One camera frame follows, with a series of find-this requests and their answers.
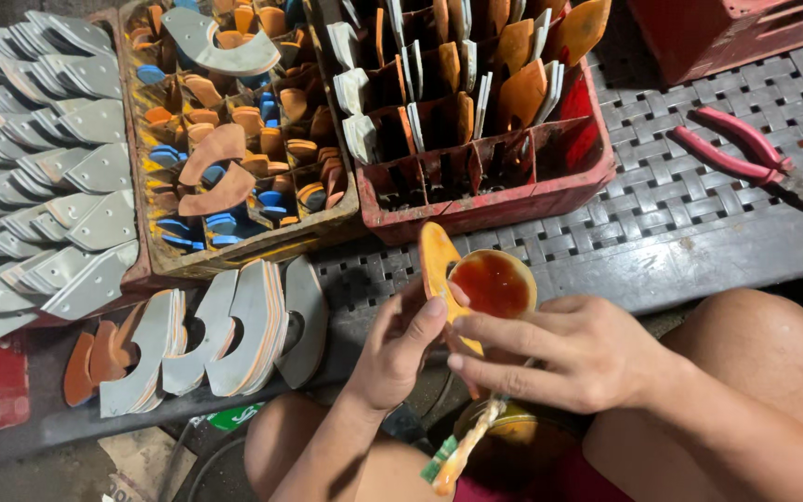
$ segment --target gray plastic table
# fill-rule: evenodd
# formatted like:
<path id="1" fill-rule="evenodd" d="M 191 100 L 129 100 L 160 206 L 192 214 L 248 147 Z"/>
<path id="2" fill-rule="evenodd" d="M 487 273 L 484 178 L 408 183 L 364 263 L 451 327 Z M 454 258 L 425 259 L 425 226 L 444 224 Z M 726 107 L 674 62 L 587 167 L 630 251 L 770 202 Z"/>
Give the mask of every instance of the gray plastic table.
<path id="1" fill-rule="evenodd" d="M 713 106 L 764 131 L 803 171 L 803 49 L 664 88 L 629 11 L 616 3 L 606 36 L 589 57 L 619 175 L 570 214 L 456 236 L 461 254 L 503 249 L 531 267 L 541 300 L 599 295 L 635 314 L 728 288 L 803 277 L 803 212 L 703 165 L 665 136 L 689 122 L 689 110 Z M 742 157 L 726 139 L 700 132 Z M 333 314 L 314 387 L 348 377 L 377 306 L 419 273 L 419 260 L 416 245 L 387 248 L 364 238 L 312 261 Z M 61 396 L 78 335 L 79 327 L 31 334 L 32 413 L 28 423 L 0 430 L 0 460 L 255 403 L 286 390 L 279 377 L 246 397 L 218 398 L 202 387 L 146 414 L 101 420 L 96 399 L 70 409 Z"/>

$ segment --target red shorts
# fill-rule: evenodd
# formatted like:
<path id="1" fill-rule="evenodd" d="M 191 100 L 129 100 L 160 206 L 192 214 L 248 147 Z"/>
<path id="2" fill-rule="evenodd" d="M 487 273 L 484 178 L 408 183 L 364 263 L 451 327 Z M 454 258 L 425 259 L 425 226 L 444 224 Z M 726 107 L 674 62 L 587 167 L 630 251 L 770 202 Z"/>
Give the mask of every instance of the red shorts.
<path id="1" fill-rule="evenodd" d="M 486 489 L 475 480 L 461 476 L 454 502 L 633 502 L 630 496 L 587 463 L 581 445 L 566 452 L 549 475 L 535 479 L 518 493 Z"/>

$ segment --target pliers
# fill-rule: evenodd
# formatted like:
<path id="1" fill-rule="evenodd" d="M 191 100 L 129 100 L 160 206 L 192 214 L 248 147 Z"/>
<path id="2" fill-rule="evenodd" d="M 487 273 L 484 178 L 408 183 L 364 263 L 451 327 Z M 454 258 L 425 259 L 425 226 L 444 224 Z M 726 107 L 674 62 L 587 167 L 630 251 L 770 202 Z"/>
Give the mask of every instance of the pliers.
<path id="1" fill-rule="evenodd" d="M 795 169 L 790 157 L 782 158 L 773 145 L 759 131 L 732 115 L 703 106 L 696 114 L 727 129 L 742 139 L 763 165 L 746 162 L 718 150 L 708 141 L 684 126 L 672 131 L 675 138 L 697 151 L 703 157 L 727 171 L 749 178 L 758 186 L 771 188 L 775 195 L 803 209 L 803 173 Z"/>

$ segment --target hand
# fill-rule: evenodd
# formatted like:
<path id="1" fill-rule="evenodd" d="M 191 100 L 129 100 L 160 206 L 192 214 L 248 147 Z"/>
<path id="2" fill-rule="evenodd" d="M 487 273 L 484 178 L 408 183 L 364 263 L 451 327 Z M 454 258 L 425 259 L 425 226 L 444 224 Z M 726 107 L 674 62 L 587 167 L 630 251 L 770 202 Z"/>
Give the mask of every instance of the hand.
<path id="1" fill-rule="evenodd" d="M 649 405 L 658 379 L 677 358 L 630 314 L 597 297 L 544 302 L 518 320 L 468 315 L 453 330 L 542 361 L 542 368 L 526 368 L 452 354 L 448 366 L 464 380 L 580 414 Z"/>
<path id="2" fill-rule="evenodd" d="M 445 301 L 427 302 L 423 282 L 411 280 L 380 307 L 342 393 L 377 414 L 395 408 L 414 389 L 425 351 L 445 328 L 447 316 Z"/>

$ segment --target green label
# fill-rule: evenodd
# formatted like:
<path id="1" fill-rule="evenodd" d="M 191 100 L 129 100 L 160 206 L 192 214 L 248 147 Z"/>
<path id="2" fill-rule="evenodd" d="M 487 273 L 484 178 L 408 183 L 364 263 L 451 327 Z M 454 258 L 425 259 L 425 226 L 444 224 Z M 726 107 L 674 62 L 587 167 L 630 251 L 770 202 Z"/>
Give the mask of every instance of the green label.
<path id="1" fill-rule="evenodd" d="M 241 423 L 250 420 L 250 417 L 256 415 L 256 412 L 258 412 L 264 404 L 265 403 L 256 403 L 250 406 L 240 406 L 238 408 L 208 415 L 206 419 L 213 427 L 218 429 L 234 430 L 240 427 Z"/>

